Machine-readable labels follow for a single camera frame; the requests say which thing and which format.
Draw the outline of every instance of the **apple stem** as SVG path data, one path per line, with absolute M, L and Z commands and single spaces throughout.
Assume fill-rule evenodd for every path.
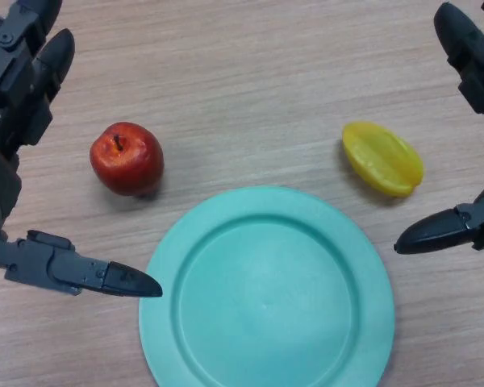
M 123 146 L 120 143 L 120 136 L 119 135 L 114 135 L 113 139 L 115 140 L 116 147 L 119 149 L 119 151 L 123 151 Z

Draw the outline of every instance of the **teal plate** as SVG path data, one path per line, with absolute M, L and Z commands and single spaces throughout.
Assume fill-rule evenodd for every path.
M 282 188 L 223 193 L 170 230 L 140 338 L 160 387 L 367 387 L 394 337 L 386 270 L 349 218 Z

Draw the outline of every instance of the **wood grain surface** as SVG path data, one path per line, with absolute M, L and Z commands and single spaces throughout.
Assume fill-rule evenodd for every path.
M 482 2 L 454 3 L 484 30 Z M 9 4 L 0 0 L 1 14 Z M 53 124 L 21 151 L 23 191 L 6 230 L 65 235 L 83 255 L 144 269 L 202 200 L 246 185 L 302 189 L 353 218 L 390 274 L 397 332 L 381 385 L 484 386 L 484 252 L 392 249 L 414 221 L 484 188 L 484 117 L 457 91 L 432 25 L 439 5 L 66 0 L 53 32 L 70 28 L 77 55 Z M 348 167 L 341 131 L 356 119 L 386 125 L 422 155 L 426 177 L 411 198 L 384 198 Z M 154 202 L 114 196 L 90 167 L 91 143 L 120 120 L 162 143 Z M 137 300 L 72 298 L 2 277 L 0 387 L 155 385 Z

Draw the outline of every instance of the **tabletop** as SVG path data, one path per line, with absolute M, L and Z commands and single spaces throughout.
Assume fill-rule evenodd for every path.
M 480 2 L 455 0 L 484 31 Z M 0 0 L 4 14 L 10 2 Z M 457 90 L 427 0 L 67 0 L 52 33 L 77 54 L 54 121 L 20 152 L 23 191 L 5 229 L 70 238 L 86 256 L 144 269 L 206 198 L 284 185 L 345 212 L 390 274 L 397 327 L 381 386 L 484 385 L 484 252 L 398 256 L 401 231 L 484 188 L 484 116 Z M 353 120 L 383 124 L 423 157 L 407 200 L 365 186 L 341 151 Z M 166 171 L 154 201 L 99 182 L 90 145 L 117 121 L 150 129 Z M 3 280 L 0 387 L 154 386 L 138 301 Z

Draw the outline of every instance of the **red apple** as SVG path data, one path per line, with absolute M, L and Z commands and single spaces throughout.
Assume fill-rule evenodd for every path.
M 165 167 L 156 137 L 135 123 L 108 127 L 91 146 L 90 161 L 100 181 L 123 196 L 156 191 Z

